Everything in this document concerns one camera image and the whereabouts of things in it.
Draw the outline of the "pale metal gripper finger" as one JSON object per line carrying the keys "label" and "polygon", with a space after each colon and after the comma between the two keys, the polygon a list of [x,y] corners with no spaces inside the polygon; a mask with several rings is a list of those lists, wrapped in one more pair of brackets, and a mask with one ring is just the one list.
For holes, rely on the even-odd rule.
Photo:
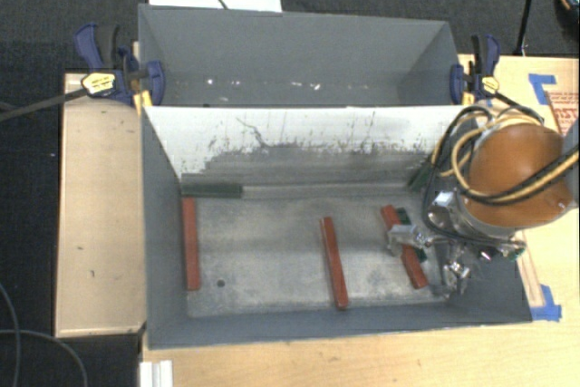
{"label": "pale metal gripper finger", "polygon": [[458,261],[451,261],[442,267],[441,274],[444,292],[447,295],[464,294],[471,276],[471,269],[468,266]]}
{"label": "pale metal gripper finger", "polygon": [[393,256],[400,256],[404,246],[423,249],[429,235],[416,225],[395,225],[386,232],[387,247]]}

